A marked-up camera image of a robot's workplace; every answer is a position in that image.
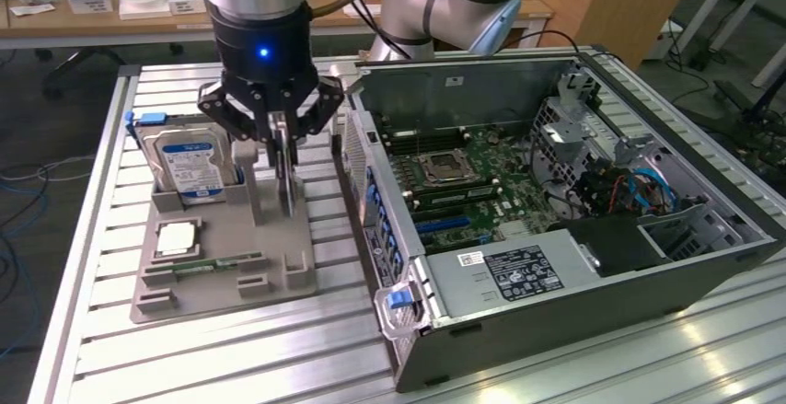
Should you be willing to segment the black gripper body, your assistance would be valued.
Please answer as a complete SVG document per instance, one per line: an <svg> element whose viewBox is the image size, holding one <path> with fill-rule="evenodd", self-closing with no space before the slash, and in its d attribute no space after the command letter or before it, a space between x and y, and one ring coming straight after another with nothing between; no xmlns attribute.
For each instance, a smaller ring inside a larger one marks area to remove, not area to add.
<svg viewBox="0 0 786 404"><path fill-rule="evenodd" d="M296 110L318 84L310 8L271 20L232 17L209 4L223 89L249 110Z"/></svg>

